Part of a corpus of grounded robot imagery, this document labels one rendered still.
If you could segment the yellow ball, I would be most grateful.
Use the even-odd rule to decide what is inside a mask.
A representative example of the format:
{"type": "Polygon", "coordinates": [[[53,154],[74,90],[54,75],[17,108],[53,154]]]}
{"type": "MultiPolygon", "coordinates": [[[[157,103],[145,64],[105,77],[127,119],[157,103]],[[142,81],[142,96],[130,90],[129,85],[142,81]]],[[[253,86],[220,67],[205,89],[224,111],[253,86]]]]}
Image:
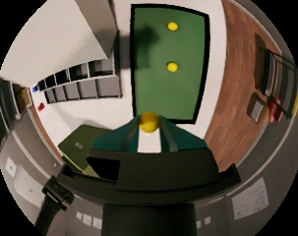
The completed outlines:
{"type": "Polygon", "coordinates": [[[159,117],[154,112],[143,113],[139,118],[139,126],[145,133],[154,133],[159,128],[159,117]]]}
{"type": "Polygon", "coordinates": [[[169,23],[167,26],[170,30],[177,30],[177,25],[175,23],[169,23]]]}
{"type": "Polygon", "coordinates": [[[171,72],[174,72],[177,70],[177,65],[175,63],[169,63],[168,64],[168,70],[171,72]]]}

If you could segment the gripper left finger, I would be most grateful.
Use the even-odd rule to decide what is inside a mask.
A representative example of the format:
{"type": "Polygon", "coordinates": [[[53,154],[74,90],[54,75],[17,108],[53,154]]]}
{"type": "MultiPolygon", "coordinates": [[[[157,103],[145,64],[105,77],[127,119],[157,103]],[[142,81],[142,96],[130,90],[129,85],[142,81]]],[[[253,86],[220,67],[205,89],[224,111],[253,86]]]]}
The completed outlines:
{"type": "Polygon", "coordinates": [[[95,139],[90,148],[114,149],[119,151],[138,152],[140,139],[140,115],[128,123],[95,139]]]}

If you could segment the red plug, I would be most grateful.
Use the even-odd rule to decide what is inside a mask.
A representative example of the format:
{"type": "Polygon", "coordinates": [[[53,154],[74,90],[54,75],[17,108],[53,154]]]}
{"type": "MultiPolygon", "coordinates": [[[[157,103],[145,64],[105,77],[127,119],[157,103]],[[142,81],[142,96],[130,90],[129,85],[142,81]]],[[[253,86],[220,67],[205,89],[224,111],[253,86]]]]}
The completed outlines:
{"type": "Polygon", "coordinates": [[[43,103],[40,103],[39,106],[37,106],[38,112],[40,112],[41,110],[43,110],[43,108],[44,108],[44,104],[43,103]]]}

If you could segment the blue plug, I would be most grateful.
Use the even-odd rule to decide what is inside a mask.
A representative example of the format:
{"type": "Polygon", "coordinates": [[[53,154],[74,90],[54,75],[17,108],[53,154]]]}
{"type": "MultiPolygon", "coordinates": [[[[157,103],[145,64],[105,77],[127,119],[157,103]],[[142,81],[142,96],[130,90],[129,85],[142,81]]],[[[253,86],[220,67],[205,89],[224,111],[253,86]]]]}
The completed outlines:
{"type": "Polygon", "coordinates": [[[35,93],[38,91],[38,85],[35,85],[35,87],[32,88],[32,92],[35,93]]]}

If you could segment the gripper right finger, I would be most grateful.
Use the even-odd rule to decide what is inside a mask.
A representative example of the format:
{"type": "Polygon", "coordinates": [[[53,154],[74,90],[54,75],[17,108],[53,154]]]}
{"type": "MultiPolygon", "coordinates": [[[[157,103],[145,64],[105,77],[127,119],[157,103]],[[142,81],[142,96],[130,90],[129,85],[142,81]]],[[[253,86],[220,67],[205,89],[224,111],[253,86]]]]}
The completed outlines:
{"type": "Polygon", "coordinates": [[[159,115],[160,152],[206,149],[206,141],[159,115]]]}

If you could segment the large white panel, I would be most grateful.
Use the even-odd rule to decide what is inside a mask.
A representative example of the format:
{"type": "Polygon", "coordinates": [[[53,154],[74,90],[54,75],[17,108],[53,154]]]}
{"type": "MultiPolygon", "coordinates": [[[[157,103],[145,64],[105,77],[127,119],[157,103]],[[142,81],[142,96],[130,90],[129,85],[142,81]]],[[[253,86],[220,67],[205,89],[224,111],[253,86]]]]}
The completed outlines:
{"type": "Polygon", "coordinates": [[[119,32],[108,0],[47,0],[16,36],[0,77],[37,83],[47,104],[121,99],[119,32]]]}

